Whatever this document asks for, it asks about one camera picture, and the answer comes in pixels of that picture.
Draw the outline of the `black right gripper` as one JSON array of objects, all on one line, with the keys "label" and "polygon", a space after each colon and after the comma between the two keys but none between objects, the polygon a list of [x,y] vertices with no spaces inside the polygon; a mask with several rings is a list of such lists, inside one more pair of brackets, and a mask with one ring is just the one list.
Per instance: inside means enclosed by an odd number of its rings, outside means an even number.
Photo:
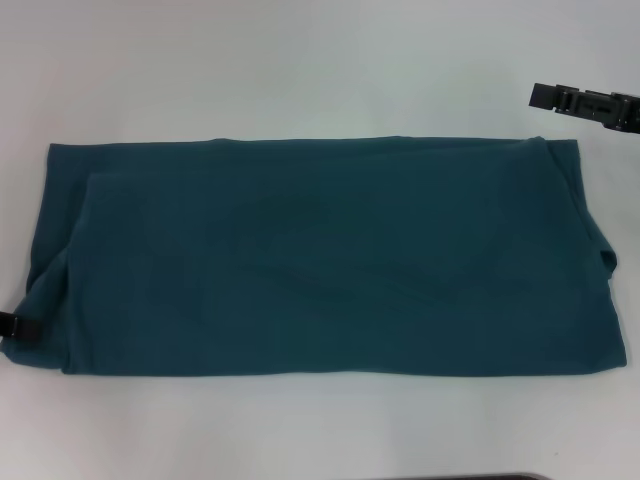
[{"label": "black right gripper", "polygon": [[633,134],[640,132],[639,103],[638,96],[621,93],[607,95],[563,85],[540,83],[534,85],[529,100],[529,106],[533,108],[554,111],[602,125],[612,125],[612,130]]}]

